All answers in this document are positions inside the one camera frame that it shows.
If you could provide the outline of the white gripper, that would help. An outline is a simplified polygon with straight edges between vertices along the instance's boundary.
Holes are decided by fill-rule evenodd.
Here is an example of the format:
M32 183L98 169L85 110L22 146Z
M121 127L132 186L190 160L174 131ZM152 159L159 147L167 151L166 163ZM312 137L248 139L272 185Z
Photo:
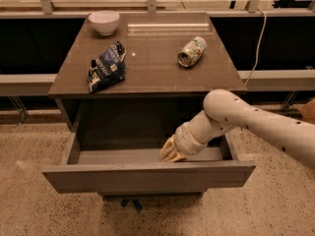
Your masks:
M206 147L208 135L204 125L182 124L176 129L174 137L171 136L166 140L159 152L159 160L164 162L185 161L186 157L196 155Z

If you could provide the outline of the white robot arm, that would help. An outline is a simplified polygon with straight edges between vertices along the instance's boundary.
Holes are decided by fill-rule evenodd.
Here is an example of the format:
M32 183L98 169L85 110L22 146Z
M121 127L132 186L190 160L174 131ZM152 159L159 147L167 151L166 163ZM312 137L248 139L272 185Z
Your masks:
M304 166L315 168L314 124L256 108L225 89L214 89L206 95L203 110L176 129L159 159L185 160L235 127L248 130Z

